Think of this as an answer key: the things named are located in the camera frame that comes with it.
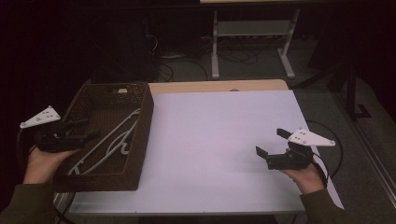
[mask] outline white table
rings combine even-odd
[[[307,128],[292,91],[154,93],[137,191],[77,193],[70,213],[104,216],[299,213],[295,184],[255,146],[284,153],[276,128]],[[328,187],[342,207],[332,181]]]

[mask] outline white triangular marker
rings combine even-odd
[[[295,131],[288,140],[292,143],[302,146],[316,146],[316,147],[333,147],[335,142],[333,140],[324,138],[315,133],[311,133],[305,129]]]
[[[59,114],[56,113],[56,111],[52,108],[52,106],[49,105],[47,109],[43,110],[36,116],[26,120],[25,122],[22,122],[20,127],[22,129],[29,128],[43,123],[53,122],[58,119],[61,119],[61,116],[59,116]]]

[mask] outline sleeve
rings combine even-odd
[[[9,206],[0,214],[0,224],[53,224],[56,210],[52,201],[52,185],[18,185]]]
[[[319,190],[300,196],[310,224],[357,223],[345,210],[337,207],[329,191]]]

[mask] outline dark background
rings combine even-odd
[[[82,1],[85,8],[145,5],[148,1]],[[172,1],[152,1],[152,4]],[[294,38],[319,38],[310,66],[326,69],[353,58],[358,75],[374,89],[396,119],[396,26],[394,1],[371,5],[304,7]],[[153,81],[158,72],[148,54],[145,33],[199,55],[193,43],[211,33],[211,12],[118,12],[80,10],[77,1],[2,1],[0,3],[0,210],[21,183],[16,159],[21,121],[48,105],[63,115],[79,87],[92,82]],[[252,19],[260,12],[248,14]],[[30,139],[32,131],[23,132]],[[24,146],[32,141],[23,140]]]

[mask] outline human hand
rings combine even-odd
[[[309,164],[302,170],[281,170],[280,172],[290,177],[302,194],[325,189],[320,174],[313,164]]]
[[[23,184],[51,183],[56,170],[67,157],[79,149],[58,153],[41,151],[36,146],[31,148]]]

